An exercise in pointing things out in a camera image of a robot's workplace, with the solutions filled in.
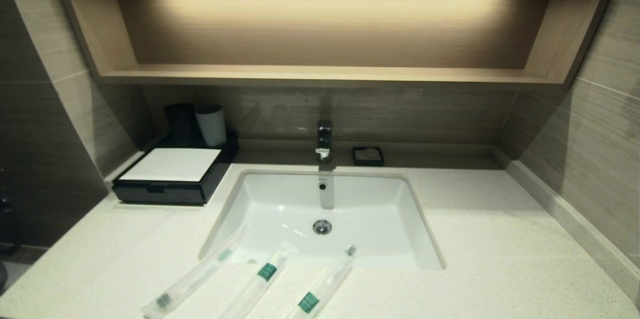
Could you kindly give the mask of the wooden wall shelf niche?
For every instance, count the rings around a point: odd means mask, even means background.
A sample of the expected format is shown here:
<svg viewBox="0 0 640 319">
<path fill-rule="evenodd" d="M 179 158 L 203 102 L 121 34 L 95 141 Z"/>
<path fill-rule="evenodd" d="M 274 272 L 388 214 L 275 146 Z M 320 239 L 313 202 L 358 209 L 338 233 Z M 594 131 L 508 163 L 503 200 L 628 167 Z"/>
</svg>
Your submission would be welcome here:
<svg viewBox="0 0 640 319">
<path fill-rule="evenodd" d="M 568 88 L 606 0 L 63 0 L 104 84 Z"/>
</svg>

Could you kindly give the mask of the green-banded pack, grey-bristled toothbrush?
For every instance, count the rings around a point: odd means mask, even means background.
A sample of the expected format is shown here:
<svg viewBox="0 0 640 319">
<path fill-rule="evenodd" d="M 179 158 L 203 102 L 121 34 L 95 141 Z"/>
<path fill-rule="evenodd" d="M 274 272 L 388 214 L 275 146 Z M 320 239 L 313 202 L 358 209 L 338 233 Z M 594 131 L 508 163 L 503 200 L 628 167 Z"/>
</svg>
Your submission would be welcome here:
<svg viewBox="0 0 640 319">
<path fill-rule="evenodd" d="M 345 281 L 358 253 L 356 246 L 348 246 L 326 273 L 298 301 L 286 319 L 315 319 Z"/>
</svg>

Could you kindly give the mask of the black amenity box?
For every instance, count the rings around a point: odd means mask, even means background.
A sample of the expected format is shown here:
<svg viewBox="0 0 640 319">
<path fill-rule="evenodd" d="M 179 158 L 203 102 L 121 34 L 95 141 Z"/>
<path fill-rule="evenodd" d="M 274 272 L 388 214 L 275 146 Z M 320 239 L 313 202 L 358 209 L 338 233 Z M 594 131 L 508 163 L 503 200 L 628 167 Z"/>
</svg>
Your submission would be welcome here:
<svg viewBox="0 0 640 319">
<path fill-rule="evenodd" d="M 133 164 L 139 162 L 144 155 L 151 152 L 151 150 L 155 148 L 196 148 L 196 149 L 212 149 L 212 150 L 222 150 L 220 155 L 218 155 L 215 162 L 211 165 L 205 175 L 202 177 L 200 181 L 197 182 L 183 182 L 183 181 L 143 181 L 143 180 L 121 180 L 120 177 L 126 170 L 130 169 Z M 233 162 L 234 157 L 237 155 L 239 150 L 238 144 L 238 136 L 235 132 L 227 133 L 226 143 L 222 146 L 217 147 L 208 147 L 206 146 L 203 139 L 197 139 L 192 147 L 178 147 L 174 144 L 171 134 L 162 139 L 156 146 L 148 150 L 142 157 L 138 158 L 133 164 L 128 166 L 124 171 L 122 171 L 117 177 L 112 180 L 112 186 L 116 184 L 122 183 L 176 183 L 176 184 L 185 184 L 185 185 L 200 185 L 207 190 L 210 190 L 212 194 L 214 194 L 215 189 L 222 182 L 222 178 L 226 174 L 228 168 Z"/>
</svg>

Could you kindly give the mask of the black soap dish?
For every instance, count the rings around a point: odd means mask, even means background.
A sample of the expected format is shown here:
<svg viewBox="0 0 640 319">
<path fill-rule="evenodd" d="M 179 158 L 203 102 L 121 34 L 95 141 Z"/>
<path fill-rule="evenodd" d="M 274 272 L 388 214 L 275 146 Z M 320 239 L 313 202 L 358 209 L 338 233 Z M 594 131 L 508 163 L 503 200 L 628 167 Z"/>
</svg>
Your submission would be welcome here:
<svg viewBox="0 0 640 319">
<path fill-rule="evenodd" d="M 362 151 L 365 150 L 365 148 L 377 148 L 378 151 L 380 152 L 380 158 L 378 160 L 367 160 L 367 158 L 362 155 Z M 385 164 L 385 159 L 384 159 L 382 150 L 381 148 L 376 146 L 354 146 L 352 148 L 352 157 L 353 157 L 353 163 L 355 166 L 382 167 Z"/>
</svg>

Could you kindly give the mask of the chrome faucet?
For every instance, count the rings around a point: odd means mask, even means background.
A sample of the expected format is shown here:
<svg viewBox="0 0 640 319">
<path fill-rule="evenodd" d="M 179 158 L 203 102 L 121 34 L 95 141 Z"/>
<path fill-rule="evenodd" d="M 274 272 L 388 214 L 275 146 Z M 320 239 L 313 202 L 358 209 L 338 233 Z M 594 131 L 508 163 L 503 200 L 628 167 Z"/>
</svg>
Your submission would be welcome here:
<svg viewBox="0 0 640 319">
<path fill-rule="evenodd" d="M 317 122 L 317 145 L 314 149 L 319 164 L 327 164 L 332 160 L 332 133 L 334 125 L 331 120 Z"/>
</svg>

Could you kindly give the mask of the green-banded pack, white tube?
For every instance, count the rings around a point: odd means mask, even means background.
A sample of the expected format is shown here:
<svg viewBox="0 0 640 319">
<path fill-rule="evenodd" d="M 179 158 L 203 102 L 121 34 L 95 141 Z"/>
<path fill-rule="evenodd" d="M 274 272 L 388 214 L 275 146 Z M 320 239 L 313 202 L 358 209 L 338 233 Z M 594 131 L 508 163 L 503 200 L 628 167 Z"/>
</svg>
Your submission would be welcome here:
<svg viewBox="0 0 640 319">
<path fill-rule="evenodd" d="M 297 253 L 299 253 L 297 246 L 282 240 L 279 247 L 265 260 L 217 319 L 245 319 L 263 298 L 270 285 L 275 282 L 288 260 Z"/>
</svg>

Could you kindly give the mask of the white card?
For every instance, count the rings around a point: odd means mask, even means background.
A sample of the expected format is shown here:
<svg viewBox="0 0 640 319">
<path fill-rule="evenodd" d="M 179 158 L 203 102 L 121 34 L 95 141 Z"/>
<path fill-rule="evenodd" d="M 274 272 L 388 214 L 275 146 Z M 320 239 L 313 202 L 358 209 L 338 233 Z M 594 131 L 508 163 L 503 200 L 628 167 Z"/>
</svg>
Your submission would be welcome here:
<svg viewBox="0 0 640 319">
<path fill-rule="evenodd" d="M 154 148 L 120 177 L 124 181 L 199 182 L 222 150 Z"/>
</svg>

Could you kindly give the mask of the white cup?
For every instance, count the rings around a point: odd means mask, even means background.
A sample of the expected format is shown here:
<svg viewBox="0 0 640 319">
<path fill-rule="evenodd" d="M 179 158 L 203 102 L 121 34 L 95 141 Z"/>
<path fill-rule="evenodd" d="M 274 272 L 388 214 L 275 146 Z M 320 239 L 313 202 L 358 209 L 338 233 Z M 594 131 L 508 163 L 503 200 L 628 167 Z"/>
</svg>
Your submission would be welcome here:
<svg viewBox="0 0 640 319">
<path fill-rule="evenodd" d="M 217 148 L 227 141 L 226 118 L 219 104 L 197 104 L 194 115 L 208 147 Z"/>
</svg>

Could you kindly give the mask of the clear pack with dark toothbrush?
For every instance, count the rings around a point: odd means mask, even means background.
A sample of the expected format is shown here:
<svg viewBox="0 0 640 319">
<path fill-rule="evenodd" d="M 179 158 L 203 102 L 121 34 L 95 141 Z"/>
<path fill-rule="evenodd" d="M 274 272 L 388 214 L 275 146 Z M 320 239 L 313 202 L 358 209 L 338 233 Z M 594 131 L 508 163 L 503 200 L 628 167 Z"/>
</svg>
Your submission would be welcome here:
<svg viewBox="0 0 640 319">
<path fill-rule="evenodd" d="M 235 253 L 249 228 L 242 226 L 206 255 L 181 279 L 141 309 L 144 319 L 164 319 L 196 292 Z"/>
</svg>

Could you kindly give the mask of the white sink basin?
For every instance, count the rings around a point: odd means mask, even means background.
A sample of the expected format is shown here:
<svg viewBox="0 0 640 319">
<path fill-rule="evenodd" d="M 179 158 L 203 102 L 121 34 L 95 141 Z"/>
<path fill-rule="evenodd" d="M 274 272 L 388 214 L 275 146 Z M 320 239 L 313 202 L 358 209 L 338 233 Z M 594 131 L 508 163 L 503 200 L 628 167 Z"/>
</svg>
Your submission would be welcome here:
<svg viewBox="0 0 640 319">
<path fill-rule="evenodd" d="M 327 235 L 313 223 L 333 225 Z M 364 174 L 245 171 L 199 251 L 203 258 L 241 227 L 234 264 L 262 264 L 286 240 L 299 249 L 288 264 L 327 267 L 349 246 L 354 267 L 442 271 L 446 265 L 405 178 Z"/>
</svg>

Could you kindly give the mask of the black cup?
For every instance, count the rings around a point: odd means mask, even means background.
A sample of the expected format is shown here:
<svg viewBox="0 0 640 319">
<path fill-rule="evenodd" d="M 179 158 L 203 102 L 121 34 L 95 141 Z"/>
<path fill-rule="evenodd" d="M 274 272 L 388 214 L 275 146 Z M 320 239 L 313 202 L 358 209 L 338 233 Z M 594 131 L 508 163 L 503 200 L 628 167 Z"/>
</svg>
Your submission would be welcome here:
<svg viewBox="0 0 640 319">
<path fill-rule="evenodd" d="M 171 138 L 178 147 L 190 148 L 197 139 L 197 122 L 192 103 L 177 103 L 163 108 Z"/>
</svg>

